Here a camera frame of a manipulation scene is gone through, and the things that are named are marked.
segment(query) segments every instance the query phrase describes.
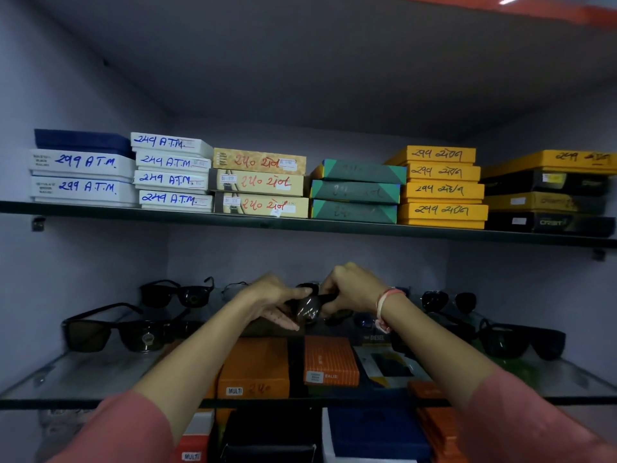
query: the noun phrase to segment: pink sleeve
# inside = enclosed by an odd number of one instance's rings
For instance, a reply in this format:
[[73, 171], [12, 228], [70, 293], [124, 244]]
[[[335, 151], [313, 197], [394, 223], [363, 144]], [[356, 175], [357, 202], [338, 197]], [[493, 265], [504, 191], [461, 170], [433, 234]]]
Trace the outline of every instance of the pink sleeve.
[[128, 391], [104, 400], [73, 442], [49, 463], [169, 463], [174, 439], [163, 412]]
[[615, 463], [617, 448], [498, 369], [460, 415], [459, 447], [469, 463]]

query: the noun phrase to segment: glass shelf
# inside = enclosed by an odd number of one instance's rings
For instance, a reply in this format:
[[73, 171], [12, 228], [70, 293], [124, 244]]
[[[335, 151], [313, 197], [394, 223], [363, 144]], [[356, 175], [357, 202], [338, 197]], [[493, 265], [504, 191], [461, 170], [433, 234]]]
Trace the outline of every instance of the glass shelf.
[[617, 248], [617, 240], [594, 237], [530, 234], [516, 232], [447, 229], [394, 224], [322, 221], [315, 219], [274, 218], [228, 214], [198, 214], [177, 211], [158, 211], [98, 206], [45, 204], [19, 201], [0, 201], [0, 213], [35, 216], [83, 217], [112, 220], [147, 221], [160, 223], [233, 226], [292, 231], [369, 234], [426, 239], [447, 239], [521, 244], [562, 245], [591, 248]]
[[[288, 399], [208, 399], [204, 408], [236, 408], [245, 405], [312, 407], [379, 405], [418, 407], [449, 405], [442, 399], [412, 399], [406, 389], [379, 389], [359, 364], [360, 385], [349, 387], [307, 386], [304, 371], [304, 338], [290, 337]], [[105, 397], [131, 388], [155, 363], [160, 352], [127, 351], [119, 340], [108, 342], [102, 352], [69, 352], [31, 374], [0, 395], [0, 409], [94, 409]], [[529, 354], [517, 375], [555, 405], [617, 404], [617, 388], [565, 360], [546, 362]]]

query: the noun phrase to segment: ceiling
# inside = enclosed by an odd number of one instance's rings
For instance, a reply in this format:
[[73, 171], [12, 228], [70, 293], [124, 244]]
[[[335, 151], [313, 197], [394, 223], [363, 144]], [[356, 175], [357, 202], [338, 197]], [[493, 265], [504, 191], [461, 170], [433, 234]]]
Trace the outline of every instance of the ceiling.
[[175, 115], [462, 139], [617, 81], [617, 32], [406, 0], [35, 0]]

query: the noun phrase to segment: green box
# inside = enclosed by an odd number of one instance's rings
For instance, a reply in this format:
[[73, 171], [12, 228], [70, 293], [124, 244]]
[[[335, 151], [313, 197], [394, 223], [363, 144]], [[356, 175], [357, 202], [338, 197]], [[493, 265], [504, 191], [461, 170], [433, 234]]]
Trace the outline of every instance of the green box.
[[396, 224], [396, 205], [313, 200], [311, 217], [335, 221]]
[[311, 174], [316, 180], [407, 183], [407, 168], [396, 165], [367, 164], [350, 160], [325, 159]]
[[400, 185], [395, 183], [313, 180], [310, 197], [328, 201], [398, 204]]

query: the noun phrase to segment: wrist thread bracelet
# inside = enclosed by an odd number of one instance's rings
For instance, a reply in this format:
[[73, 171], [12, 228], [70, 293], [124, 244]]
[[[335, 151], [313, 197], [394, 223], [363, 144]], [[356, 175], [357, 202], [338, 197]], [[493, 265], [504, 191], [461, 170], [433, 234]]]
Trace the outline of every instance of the wrist thread bracelet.
[[396, 289], [395, 287], [389, 287], [383, 292], [382, 295], [379, 296], [379, 298], [377, 299], [377, 302], [375, 303], [375, 306], [377, 308], [377, 320], [375, 320], [375, 326], [377, 327], [379, 331], [382, 331], [385, 334], [390, 333], [392, 331], [392, 328], [390, 328], [390, 326], [388, 326], [388, 324], [384, 321], [384, 319], [381, 318], [381, 309], [384, 305], [384, 302], [388, 298], [388, 296], [393, 295], [393, 294], [405, 294], [405, 293], [401, 291], [400, 289]]

